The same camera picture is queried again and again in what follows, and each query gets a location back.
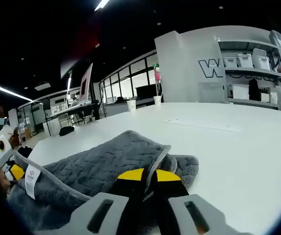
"white shelf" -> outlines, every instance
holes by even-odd
[[[279,72],[274,72],[274,71],[269,71],[269,70],[259,70],[259,69],[254,69],[254,68],[224,68],[225,72],[238,72],[238,73],[259,73],[261,75],[268,75],[268,76],[273,76],[273,77],[280,77],[281,78],[281,73]]]
[[[254,40],[220,40],[218,43],[221,50],[253,51],[255,48],[259,48],[267,51],[268,54],[279,56],[277,46],[271,43]]]
[[[262,108],[269,108],[269,109],[277,109],[279,106],[277,104],[273,103],[267,103],[262,101],[256,101],[256,100],[249,100],[249,99],[233,99],[228,98],[228,102],[232,102],[235,104],[242,104],[242,105],[248,105],[248,106],[257,106]]]

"black ceiling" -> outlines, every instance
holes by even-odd
[[[181,33],[216,25],[247,25],[281,31],[272,9],[253,11],[249,4],[110,0],[94,12],[99,2],[0,1],[0,86],[31,99],[65,90],[67,79],[60,77],[60,64],[68,58],[81,59],[73,70],[72,87],[79,86],[91,62],[92,80],[97,82],[155,49],[154,39],[173,30]],[[45,81],[51,88],[34,89]],[[6,111],[24,103],[0,92],[0,105]]]

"shelving unit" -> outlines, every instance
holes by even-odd
[[[271,43],[265,43],[265,42],[259,42],[254,40],[220,40],[217,39],[219,44],[219,49],[221,53],[223,52],[246,52],[246,53],[252,53],[255,48],[259,48],[262,50],[265,50],[267,52],[267,55],[270,56],[270,62],[272,67],[275,66],[274,58],[273,56],[279,57],[281,60],[281,49],[278,45],[278,42],[276,42],[277,45],[271,44]],[[268,76],[270,78],[273,78],[274,82],[281,81],[281,73],[274,72],[273,70],[261,70],[261,69],[255,69],[255,68],[224,68],[226,74],[231,73],[240,73],[240,74],[256,74],[259,76]],[[247,99],[234,99],[234,98],[227,98],[228,102],[232,102],[234,104],[242,104],[242,105],[249,105],[249,106],[257,106],[257,107],[263,107],[263,108],[269,108],[269,109],[278,109],[277,104],[273,103],[267,103],[262,101],[255,101],[255,100],[247,100]]]
[[[256,100],[249,100],[249,99],[228,98],[227,101],[232,102],[234,104],[243,104],[243,105],[256,106],[256,107],[262,107],[262,108],[270,108],[270,109],[278,109],[279,108],[279,106],[277,104],[262,102],[262,101],[256,101]]]

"paper cup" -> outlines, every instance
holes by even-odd
[[[161,95],[154,96],[155,105],[161,105]]]
[[[128,100],[127,102],[127,107],[129,108],[130,112],[135,112],[136,110],[136,100]]]

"gray towel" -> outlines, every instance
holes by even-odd
[[[107,192],[118,175],[145,167],[149,169],[148,182],[153,171],[160,166],[165,170],[176,169],[176,174],[189,187],[198,171],[197,159],[167,156],[169,149],[169,145],[161,145],[134,131],[126,131],[104,144],[45,168],[71,188],[89,196]],[[85,202],[63,191],[43,174],[38,178],[34,191],[36,200],[27,196],[24,179],[21,179],[8,197],[12,208],[23,216],[32,231],[60,228],[68,223],[72,211]]]

